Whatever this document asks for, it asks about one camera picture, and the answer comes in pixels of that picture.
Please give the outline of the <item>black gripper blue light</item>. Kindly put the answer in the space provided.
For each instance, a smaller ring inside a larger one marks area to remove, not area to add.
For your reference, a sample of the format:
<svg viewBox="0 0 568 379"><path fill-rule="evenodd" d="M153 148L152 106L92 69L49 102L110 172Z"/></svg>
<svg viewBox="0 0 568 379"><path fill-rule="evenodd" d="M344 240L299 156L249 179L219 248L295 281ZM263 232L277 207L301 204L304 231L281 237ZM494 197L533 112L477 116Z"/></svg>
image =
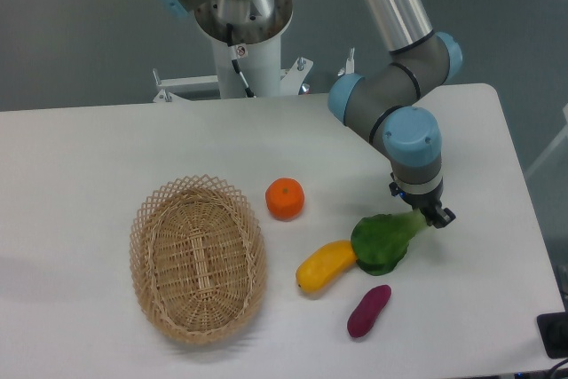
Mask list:
<svg viewBox="0 0 568 379"><path fill-rule="evenodd" d="M429 226L437 229L445 228L456 219L456 215L449 208L442 207L441 196L444 188L442 181L437 184L434 181L419 185L403 182L397 184L393 172L390 178L391 195L393 197L400 195L413 209L419 209L425 215Z"/></svg>

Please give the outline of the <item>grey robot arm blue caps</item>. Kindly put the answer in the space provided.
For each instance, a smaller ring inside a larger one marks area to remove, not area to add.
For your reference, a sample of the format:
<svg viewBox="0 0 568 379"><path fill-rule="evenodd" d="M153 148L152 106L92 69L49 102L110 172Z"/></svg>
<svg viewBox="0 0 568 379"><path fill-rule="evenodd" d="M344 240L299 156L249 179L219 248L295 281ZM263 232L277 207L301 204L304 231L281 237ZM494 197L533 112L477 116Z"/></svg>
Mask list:
<svg viewBox="0 0 568 379"><path fill-rule="evenodd" d="M292 0L162 0L178 16L193 15L211 41L219 93L224 99L296 95L300 84L280 69L280 38ZM390 191L420 211L428 225L454 220L444 207L438 124L416 103L451 79L462 51L435 32L421 0L366 0L390 53L390 64L371 77L348 64L332 86L328 108L390 161Z"/></svg>

